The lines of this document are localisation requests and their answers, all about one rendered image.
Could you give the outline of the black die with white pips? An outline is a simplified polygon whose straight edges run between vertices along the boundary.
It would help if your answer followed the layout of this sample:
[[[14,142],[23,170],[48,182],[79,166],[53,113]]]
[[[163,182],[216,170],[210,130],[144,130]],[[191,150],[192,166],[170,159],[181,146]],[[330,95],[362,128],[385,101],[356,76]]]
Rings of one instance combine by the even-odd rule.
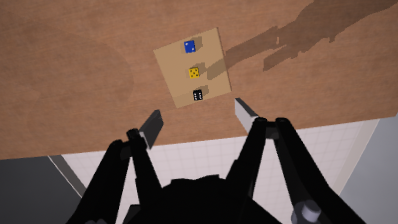
[[[196,100],[202,100],[203,96],[202,96],[202,90],[194,90],[193,91],[193,96],[194,96],[194,101]]]

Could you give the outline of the yellow die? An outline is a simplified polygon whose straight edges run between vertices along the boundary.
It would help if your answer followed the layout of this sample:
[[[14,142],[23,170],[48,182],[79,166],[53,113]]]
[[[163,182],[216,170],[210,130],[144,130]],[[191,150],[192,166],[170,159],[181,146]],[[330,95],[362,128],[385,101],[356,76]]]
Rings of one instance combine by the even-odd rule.
[[[198,67],[190,68],[189,69],[190,78],[198,78],[199,77],[199,70]]]

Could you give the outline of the tan flat mat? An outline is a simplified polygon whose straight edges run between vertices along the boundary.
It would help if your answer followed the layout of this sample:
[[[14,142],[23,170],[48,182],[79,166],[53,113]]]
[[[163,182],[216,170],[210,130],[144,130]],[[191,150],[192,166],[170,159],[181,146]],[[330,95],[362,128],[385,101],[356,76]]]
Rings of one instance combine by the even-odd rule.
[[[186,53],[184,42],[194,40],[195,52]],[[217,28],[153,50],[176,108],[231,92]],[[189,68],[199,77],[190,78]],[[193,91],[202,90],[194,101]]]

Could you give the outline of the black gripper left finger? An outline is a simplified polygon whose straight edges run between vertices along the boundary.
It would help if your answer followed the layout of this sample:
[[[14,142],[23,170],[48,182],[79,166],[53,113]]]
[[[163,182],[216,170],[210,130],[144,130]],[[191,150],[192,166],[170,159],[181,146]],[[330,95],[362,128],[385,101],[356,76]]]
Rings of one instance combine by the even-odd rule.
[[[154,110],[139,130],[133,128],[126,132],[129,141],[119,139],[109,145],[66,224],[116,223],[130,157],[136,174],[142,224],[176,224],[147,153],[163,125],[160,110]]]

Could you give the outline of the blue die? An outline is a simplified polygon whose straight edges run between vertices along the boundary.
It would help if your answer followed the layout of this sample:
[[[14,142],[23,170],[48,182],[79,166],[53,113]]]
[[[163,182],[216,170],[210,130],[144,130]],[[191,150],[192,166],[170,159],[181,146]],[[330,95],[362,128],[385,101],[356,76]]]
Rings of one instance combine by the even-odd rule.
[[[191,53],[196,51],[194,40],[184,42],[184,46],[186,53]]]

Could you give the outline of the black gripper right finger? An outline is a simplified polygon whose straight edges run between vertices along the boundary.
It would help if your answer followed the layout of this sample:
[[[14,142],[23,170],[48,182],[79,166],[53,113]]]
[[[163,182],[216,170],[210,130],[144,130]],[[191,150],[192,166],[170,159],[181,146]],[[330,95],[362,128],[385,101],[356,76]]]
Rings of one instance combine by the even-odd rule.
[[[274,141],[294,208],[292,224],[366,224],[329,187],[289,119],[267,121],[241,98],[235,98],[235,115],[248,136],[208,209],[206,224],[240,224],[247,196],[253,199],[266,139]]]

